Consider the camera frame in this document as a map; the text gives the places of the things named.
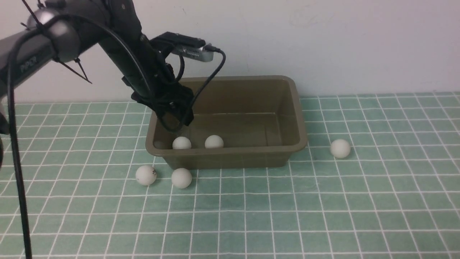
robotic arm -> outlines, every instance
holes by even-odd
[[[35,17],[29,17],[25,31],[0,40],[0,98],[7,93],[8,56],[16,41],[30,30],[40,29],[36,19],[46,24],[53,18],[68,15],[69,18],[58,20],[22,45],[17,65],[12,67],[13,86],[21,84],[51,60],[61,63],[77,60],[80,54],[99,44],[124,75],[123,82],[133,89],[133,100],[148,106],[160,119],[170,113],[184,125],[191,123],[191,106],[196,96],[179,83],[183,74],[183,57],[208,62],[212,61],[214,52],[221,52],[219,49],[202,39],[170,32],[149,40],[142,33],[132,0],[46,0],[45,5],[39,4],[39,7],[34,12]],[[116,34],[126,46],[100,26]],[[145,71],[147,81],[126,47]],[[177,78],[172,67],[165,62],[170,53],[181,58],[182,67]],[[8,134],[8,124],[3,116],[0,118],[0,133]]]

tile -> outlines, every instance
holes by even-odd
[[[74,197],[70,203],[68,213],[90,213],[94,201],[94,197]]]
[[[115,215],[91,215],[87,233],[110,233]]]
[[[272,253],[273,242],[271,233],[254,233],[248,232],[247,252],[248,253]]]
[[[414,131],[433,131],[433,127],[431,126],[430,122],[425,120],[412,120],[410,124]]]
[[[321,105],[321,109],[325,110],[325,109],[340,109],[340,103],[339,103],[339,99],[336,99],[336,98],[328,98],[328,99],[319,99],[320,101],[320,105]]]
[[[353,223],[348,212],[326,212],[325,218],[329,231],[353,230]]]
[[[34,233],[57,233],[61,226],[63,216],[61,215],[40,215],[37,219]]]
[[[437,131],[455,131],[455,127],[450,120],[432,120],[431,123]]]
[[[427,119],[422,109],[403,109],[403,111],[409,120]]]
[[[193,221],[193,231],[218,231],[218,230],[219,230],[219,213],[217,212],[195,213],[195,218]]]
[[[391,252],[417,251],[410,232],[385,232]]]
[[[412,176],[390,176],[395,191],[418,191],[417,185]]]
[[[384,230],[406,230],[406,220],[402,212],[378,212]]]
[[[353,144],[355,146],[373,146],[375,145],[373,136],[375,137],[375,141],[379,139],[380,142],[383,141],[383,139],[379,136],[381,135],[387,135],[389,133],[376,133],[374,135],[370,133],[355,133],[351,135],[351,138],[353,140]]]
[[[447,153],[444,146],[424,146],[423,149],[429,159],[449,159],[450,155]]]
[[[244,253],[244,233],[223,232],[220,233],[219,253]]]
[[[364,114],[362,110],[344,110],[344,117],[345,120],[351,121],[351,120],[365,120]]]
[[[399,204],[394,194],[372,194],[377,210],[399,210]]]
[[[293,177],[293,182],[296,193],[318,191],[314,177]]]
[[[343,192],[340,177],[318,177],[320,192]]]
[[[348,133],[345,122],[325,122],[328,133]]]
[[[69,205],[69,197],[51,197],[43,209],[43,213],[61,214],[65,213]]]
[[[328,235],[325,232],[302,233],[304,253],[330,253]]]
[[[334,162],[314,162],[315,173],[317,176],[336,176],[339,175]]]
[[[397,141],[393,133],[375,133],[373,136],[375,144],[377,145],[397,145]]]
[[[460,229],[460,219],[454,211],[433,211],[431,212],[436,225],[442,230]]]
[[[415,176],[420,191],[443,191],[437,176]]]
[[[218,194],[220,179],[199,179],[196,192],[198,194]]]
[[[275,231],[298,231],[296,212],[273,212],[271,214],[273,230]]]
[[[339,98],[339,103],[342,109],[360,109],[358,99],[355,98]]]
[[[389,120],[403,120],[406,118],[402,109],[383,109]]]
[[[292,184],[290,177],[269,178],[270,193],[291,193]]]
[[[299,223],[302,231],[326,230],[322,212],[299,212]]]
[[[433,220],[429,212],[404,212],[409,227],[413,230],[430,230],[435,229]]]
[[[141,220],[140,214],[121,214],[115,218],[113,232],[137,232]]]
[[[82,235],[58,235],[51,254],[76,254],[82,238]]]
[[[244,219],[244,212],[221,212],[220,230],[243,231],[245,225]]]
[[[402,153],[405,159],[426,159],[425,153],[421,147],[402,146]]]
[[[86,235],[81,244],[81,254],[104,254],[109,235]]]
[[[76,181],[57,181],[54,183],[51,196],[72,196],[76,185]]]
[[[355,147],[355,151],[361,160],[380,160],[376,147]]]
[[[112,235],[107,253],[125,253],[126,251],[133,251],[135,242],[136,235],[133,234]]]
[[[409,167],[411,168],[412,172],[417,174],[434,174],[433,167],[431,166],[429,161],[408,161]]]
[[[381,109],[369,109],[363,111],[367,120],[385,120],[385,114]]]
[[[345,192],[368,192],[364,177],[342,178]]]
[[[358,233],[362,252],[387,252],[385,239],[380,232]]]
[[[34,255],[48,255],[54,243],[54,236],[33,235],[30,237]]]
[[[244,192],[243,178],[222,178],[221,179],[221,193],[223,194],[237,194]]]
[[[299,233],[278,232],[273,234],[277,253],[301,253],[302,244]]]
[[[346,198],[351,210],[374,210],[369,194],[347,194]]]
[[[443,241],[437,232],[414,232],[414,239],[422,252],[445,251]]]
[[[194,233],[192,239],[192,253],[217,253],[217,233]]]
[[[403,210],[426,210],[423,197],[419,193],[397,194]]]
[[[295,194],[297,209],[300,211],[320,211],[321,203],[318,194]]]
[[[174,211],[190,211],[193,209],[193,196],[190,201],[184,199],[184,196],[173,197],[171,200],[171,210]],[[218,195],[199,195],[196,197],[195,210],[197,211],[212,211],[219,209]]]
[[[333,252],[358,252],[358,243],[353,233],[330,233]]]
[[[243,194],[223,194],[220,198],[220,208],[222,210],[244,210]]]
[[[352,212],[356,230],[380,230],[379,219],[374,212]]]
[[[321,194],[321,201],[325,211],[347,210],[343,194]]]
[[[392,192],[393,187],[389,177],[385,176],[368,176],[366,181],[370,192]]]
[[[140,232],[163,232],[166,226],[167,214],[144,214]]]
[[[168,217],[168,232],[190,232],[192,230],[192,213],[175,213]]]
[[[445,193],[423,193],[429,209],[451,209],[452,203]]]
[[[449,251],[458,251],[460,249],[460,233],[458,231],[443,231],[441,235],[446,242]]]
[[[295,202],[293,194],[271,194],[271,210],[273,211],[294,211]]]
[[[368,133],[370,132],[368,124],[362,121],[349,121],[347,122],[348,130],[350,133]]]
[[[395,133],[412,131],[412,126],[407,120],[394,120],[390,121],[390,127]]]
[[[365,175],[386,175],[382,161],[361,161],[361,167]]]

green tile floor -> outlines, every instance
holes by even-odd
[[[202,170],[172,188],[129,102],[17,106],[36,258],[459,259],[460,93],[301,99],[309,146],[283,168]],[[331,141],[352,154],[335,160]],[[23,255],[11,147],[0,259]],[[134,172],[154,164],[146,188]]]

white grout line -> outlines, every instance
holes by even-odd
[[[191,259],[191,257],[192,257],[193,233],[196,233],[196,231],[194,231],[194,227],[195,227],[195,214],[196,214],[195,208],[196,208],[196,198],[197,198],[197,193],[198,193],[198,175],[199,174],[200,174],[200,170],[198,169],[198,170],[196,170],[195,197],[193,199],[192,229],[191,229],[191,233],[190,233],[189,259]]]
[[[298,210],[299,208],[297,207],[297,198],[296,198],[297,192],[295,191],[295,187],[294,187],[294,177],[293,177],[293,175],[292,175],[291,162],[288,161],[288,162],[287,162],[287,165],[289,166],[289,176],[290,176],[290,178],[291,178],[292,193],[293,193],[293,195],[294,195],[294,205],[295,205],[295,210],[296,210],[295,216],[296,216],[296,219],[297,219],[297,228],[299,229],[300,248],[301,248],[302,254],[304,254],[304,253],[305,253],[304,241],[303,241],[302,232],[301,232],[302,228],[300,227],[299,212],[297,212],[297,210]]]
[[[247,225],[246,225],[246,169],[243,168],[243,198],[244,198],[244,258],[247,259]]]
[[[88,114],[89,107],[90,107],[90,105],[88,105],[88,108],[86,109],[86,114],[83,116],[83,119],[81,120],[81,126],[83,125],[83,121],[85,120],[85,118],[86,118],[86,116],[87,116],[87,114]],[[103,123],[103,121],[104,121],[104,118],[105,118],[105,115],[103,116],[103,119],[102,119],[102,121],[101,121],[101,124],[99,125],[99,129],[98,129],[98,132],[97,132],[96,135],[98,135],[99,132],[101,131],[101,128],[102,128],[102,125],[103,125],[102,123]],[[51,249],[50,249],[50,252],[49,252],[49,254],[48,254],[49,256],[51,256],[51,253],[52,253],[52,251],[53,251],[53,249],[54,249],[54,246],[56,245],[56,241],[58,240],[59,233],[61,232],[62,226],[64,225],[64,221],[65,221],[65,218],[66,218],[66,214],[69,212],[70,205],[71,205],[71,203],[72,203],[72,201],[73,201],[73,199],[74,199],[74,197],[75,197],[75,193],[76,193],[76,191],[77,191],[78,185],[80,184],[80,180],[81,180],[81,177],[82,177],[82,175],[83,175],[83,171],[85,170],[85,168],[86,168],[86,166],[87,166],[87,164],[88,164],[88,160],[89,160],[89,158],[91,157],[91,153],[92,153],[92,150],[93,150],[93,148],[94,148],[94,144],[96,144],[96,140],[97,140],[96,138],[93,140],[92,145],[91,145],[91,148],[90,148],[89,153],[88,153],[88,156],[86,157],[86,160],[85,160],[85,163],[84,163],[84,165],[83,165],[83,168],[81,169],[81,172],[80,172],[80,175],[79,175],[79,177],[78,177],[77,183],[76,183],[76,185],[75,185],[74,191],[72,192],[72,195],[71,195],[71,197],[70,197],[69,204],[67,205],[67,208],[66,208],[66,210],[65,210],[64,216],[62,217],[62,220],[61,220],[61,224],[60,224],[60,226],[59,226],[59,229],[57,230],[56,237],[54,238],[53,244],[51,245]],[[67,157],[69,156],[69,154],[70,154],[70,151],[67,153],[67,155],[66,155],[66,157],[65,157],[65,159],[64,159],[64,163],[65,163],[65,160],[67,159]]]
[[[121,121],[121,124],[123,124],[123,122],[125,121],[125,118],[126,118],[126,114],[123,115],[123,119],[122,119],[122,121]],[[118,129],[117,137],[120,136],[120,132],[121,132],[121,127]],[[109,161],[110,161],[110,159],[112,159],[112,155],[113,155],[114,151],[115,151],[115,145],[114,145],[114,149],[113,149],[112,152],[110,153]],[[134,155],[135,155],[135,154],[136,154],[135,152],[132,153],[132,156],[131,156],[131,163],[132,163],[132,161],[133,161],[133,159],[134,159]],[[108,250],[109,250],[109,247],[110,247],[110,241],[111,241],[111,239],[112,239],[112,233],[113,233],[113,231],[114,231],[116,219],[117,219],[117,216],[118,216],[118,211],[120,210],[121,200],[122,200],[123,194],[124,194],[124,192],[125,192],[126,181],[127,181],[128,176],[129,176],[129,171],[130,171],[130,170],[131,170],[131,165],[128,167],[128,172],[126,172],[126,177],[125,177],[125,180],[124,180],[124,182],[123,182],[123,188],[122,188],[122,191],[121,191],[121,196],[120,196],[120,199],[118,200],[118,205],[117,205],[117,208],[116,208],[115,218],[114,218],[114,221],[113,221],[113,223],[112,223],[112,228],[110,229],[109,240],[107,241],[107,247],[105,248],[104,254],[107,254],[107,252],[108,252]]]
[[[310,157],[312,158],[313,155],[311,153],[310,146],[307,145],[307,148],[308,148],[308,153],[309,153]],[[315,170],[315,165],[314,164],[312,165],[312,169],[313,169],[313,176],[315,178],[316,188],[319,191],[319,183],[318,183],[318,178],[317,178],[317,175],[316,175],[316,170]],[[326,234],[328,236],[329,250],[331,251],[331,258],[335,259],[334,252],[333,252],[333,249],[332,249],[331,235],[330,235],[329,230],[328,230],[328,223],[326,221],[326,213],[324,212],[324,206],[322,204],[321,194],[318,194],[318,198],[319,198],[319,203],[321,205],[321,210],[318,211],[318,212],[322,213],[322,218],[323,218],[323,221],[324,221],[324,227],[326,229],[325,232],[326,232]]]
[[[365,115],[364,113],[363,113],[363,116],[364,116],[364,120],[365,120],[365,122],[366,122],[368,128],[370,129],[369,122],[367,121],[366,115]],[[373,135],[372,132],[371,132],[371,137],[372,137],[372,141],[374,142],[374,144],[377,144],[377,141],[375,141],[375,138],[374,138],[374,135]],[[388,168],[386,167],[386,165],[385,165],[385,163],[384,163],[384,160],[382,159],[382,154],[380,153],[380,150],[379,150],[379,149],[377,149],[377,153],[379,154],[380,160],[382,161],[382,164],[383,164],[383,167],[384,167],[385,172],[386,172],[386,174],[387,174],[388,180],[390,181],[391,189],[392,189],[393,192],[394,192],[394,191],[395,191],[395,188],[394,188],[394,186],[393,186],[393,182],[391,181],[390,174],[389,174],[389,172],[388,172]],[[367,179],[364,178],[364,181],[365,181],[365,183],[366,183],[366,186],[367,186],[368,190],[370,191],[370,188],[369,188]],[[398,202],[399,208],[402,210],[403,207],[402,207],[402,205],[401,205],[401,201],[399,200],[399,197],[398,197],[396,194],[395,194],[395,197],[396,197],[396,200],[397,200],[397,202]],[[379,214],[378,214],[378,212],[377,212],[377,208],[376,208],[376,214],[377,214],[378,219],[380,220],[380,216],[379,216]],[[418,253],[419,256],[421,257],[419,247],[418,247],[418,245],[417,245],[417,242],[415,241],[414,234],[412,233],[412,230],[411,230],[411,228],[410,228],[410,225],[409,225],[409,222],[408,222],[408,220],[407,220],[407,217],[406,217],[406,215],[405,215],[404,213],[402,214],[402,216],[403,216],[404,222],[406,223],[406,226],[407,226],[407,228],[408,228],[408,230],[409,230],[409,233],[410,233],[410,236],[411,236],[411,238],[412,238],[412,241],[414,242],[415,249],[417,250],[417,253]]]
[[[276,249],[275,249],[275,230],[273,229],[273,210],[271,207],[271,194],[270,194],[270,181],[268,178],[268,168],[265,168],[266,178],[267,178],[267,192],[268,192],[268,205],[270,210],[270,226],[271,226],[271,241],[273,246],[273,256],[276,259]]]
[[[322,111],[321,111],[321,116],[324,119],[324,113]],[[324,123],[324,127],[326,128],[326,134],[328,135],[329,143],[332,143],[331,138],[330,138],[330,136],[328,134],[328,127],[327,127],[326,123]],[[339,175],[340,185],[342,186],[342,190],[345,192],[344,183],[342,181],[342,177],[340,176],[339,166],[337,165],[337,160],[335,158],[334,158],[334,163],[335,163],[335,168],[337,169],[337,173]],[[344,193],[344,197],[345,197],[345,203],[346,203],[347,209],[350,210],[350,205],[348,204],[348,199],[347,199],[345,193]],[[353,232],[354,232],[354,235],[355,235],[356,244],[358,245],[359,254],[361,255],[361,259],[363,259],[362,251],[361,251],[361,244],[359,243],[358,233],[356,232],[356,227],[355,227],[355,223],[353,221],[353,217],[351,215],[351,212],[348,212],[348,215],[350,216],[351,225],[353,226]]]
[[[32,112],[32,109],[33,109],[33,108],[34,108],[34,105],[32,105],[32,107],[30,108],[30,111],[29,111],[28,116],[29,116],[30,113]],[[17,129],[17,134],[18,134],[18,135],[19,135],[19,130],[21,129],[21,126],[19,126],[19,128]],[[37,136],[39,130],[40,130],[40,128],[38,128],[38,130],[37,130],[37,132],[35,133],[35,136],[34,136],[34,137]],[[22,162],[23,158],[25,157],[25,155],[27,154],[27,152],[29,151],[30,147],[32,146],[32,142],[34,142],[34,141],[31,141],[31,142],[30,142],[29,146],[27,147],[26,151],[24,152],[23,157],[21,157],[21,159],[20,159],[21,162]],[[4,189],[4,190],[2,191],[2,193],[0,194],[0,197],[1,197],[1,195],[6,191],[6,188],[7,188],[8,185],[13,181],[13,179],[15,179],[15,173],[12,173],[12,174],[11,174],[10,181],[6,184],[5,189]],[[27,192],[29,191],[29,189],[30,189],[31,186],[32,186],[32,183],[30,183],[30,185],[29,185],[29,187],[27,188],[27,190],[25,190],[25,193],[26,193],[26,194],[27,194]],[[18,207],[17,207],[17,209],[16,209],[16,211],[15,211],[15,214],[17,214],[18,211],[19,211],[19,204],[18,204]],[[8,233],[8,231],[9,231],[10,228],[11,228],[11,226],[13,225],[14,218],[15,218],[15,217],[13,217],[13,218],[11,219],[11,221],[10,221],[8,227],[6,228],[5,232],[3,233],[3,235],[2,235],[2,237],[1,237],[1,239],[0,239],[0,245],[2,244],[2,242],[3,242],[4,238],[5,238],[5,234]]]
[[[136,147],[138,145],[138,141],[141,137],[141,132],[142,132],[142,127],[139,129],[139,133],[138,133],[138,138],[136,139]],[[155,160],[156,160],[156,157],[153,157],[153,165],[155,165]],[[139,240],[139,234],[141,232],[141,225],[142,225],[142,220],[144,218],[144,211],[145,211],[145,204],[147,203],[147,197],[148,197],[148,193],[149,193],[149,189],[150,189],[150,185],[146,188],[145,190],[145,198],[144,198],[144,204],[142,205],[142,212],[141,212],[141,218],[139,220],[139,226],[138,226],[138,231],[136,233],[136,241],[134,242],[134,247],[132,249],[132,254],[135,254],[136,253],[136,247],[138,245],[138,240]]]

olive plastic bin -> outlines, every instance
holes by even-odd
[[[196,91],[205,80],[181,83]],[[288,77],[216,77],[193,111],[194,121],[179,134],[167,132],[154,113],[150,118],[145,147],[173,169],[281,167],[307,145],[299,94]],[[177,124],[175,119],[166,122]],[[210,135],[222,137],[224,148],[206,149]],[[192,148],[172,149],[178,136],[189,138]]]

